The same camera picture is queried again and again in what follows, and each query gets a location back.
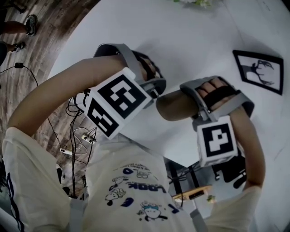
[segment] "wooden floor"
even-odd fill
[[[18,53],[9,53],[7,55],[6,60],[0,67],[0,71],[14,66],[16,62],[21,62],[32,70],[38,83],[42,83],[47,79],[59,52],[72,31],[99,0],[17,0],[15,2],[19,3],[19,5],[25,5],[27,10],[19,14],[14,8],[10,8],[6,21],[25,23],[27,16],[34,14],[38,17],[38,31],[34,37],[28,37],[26,34],[4,34],[0,36],[0,40],[9,44],[26,43],[25,49]],[[9,117],[18,104],[36,85],[28,70],[15,68],[0,74],[0,85],[0,155],[2,156],[2,142]],[[66,115],[66,106],[67,103],[60,106],[49,118],[61,145],[66,145],[71,150],[69,124],[72,118]],[[80,116],[76,120],[75,129],[79,126],[84,126],[88,129],[93,128],[88,121],[84,120],[84,116]],[[80,138],[83,132],[85,132],[84,129],[79,129],[76,131],[76,135]],[[60,146],[47,120],[34,135],[34,138],[57,158],[58,164],[63,168],[65,173],[62,186],[68,186],[72,193],[71,159],[65,157],[59,151]],[[89,143],[83,142],[83,145],[89,151]],[[83,153],[84,151],[82,148],[77,152]],[[87,154],[77,155],[77,159],[86,163],[87,156]],[[75,178],[77,195],[83,188],[81,177],[85,174],[85,170],[86,165],[76,161]]]

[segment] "black picture frame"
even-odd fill
[[[264,54],[261,54],[261,53],[253,53],[253,52],[238,51],[238,50],[233,50],[232,53],[234,54],[234,57],[235,57],[237,66],[239,68],[240,75],[241,75],[241,78],[242,78],[243,82],[247,82],[249,84],[256,85],[256,86],[259,86],[261,88],[264,88],[264,89],[270,90],[272,92],[278,93],[279,95],[282,95],[282,93],[283,93],[283,81],[284,81],[283,59],[278,58],[278,57],[274,57],[274,56],[264,55]],[[271,88],[271,86],[264,85],[262,83],[257,83],[257,82],[248,80],[247,77],[245,76],[245,73],[244,73],[243,68],[242,68],[242,66],[240,64],[240,60],[239,60],[238,56],[261,59],[261,60],[265,60],[265,61],[268,61],[268,62],[271,62],[271,63],[279,64],[279,66],[280,66],[280,87],[279,87],[279,90],[277,90],[275,88]]]

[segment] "white t-shirt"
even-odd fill
[[[56,159],[16,128],[7,130],[3,154],[20,230],[65,230],[70,198],[60,187]],[[89,201],[83,231],[196,231],[190,216],[168,193],[163,157],[122,136],[99,139],[86,179]],[[260,194],[260,188],[252,187],[215,204],[205,220],[208,231],[247,231]]]

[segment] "plug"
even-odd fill
[[[15,63],[15,68],[23,68],[23,63]]]

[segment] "power strip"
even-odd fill
[[[95,144],[95,142],[97,141],[96,139],[94,139],[94,137],[88,136],[87,134],[83,134],[82,139],[90,144],[92,144],[92,143]]]
[[[69,156],[73,155],[73,152],[71,150],[64,149],[64,148],[60,148],[59,150],[60,150],[60,152],[66,154],[66,155],[69,155]]]

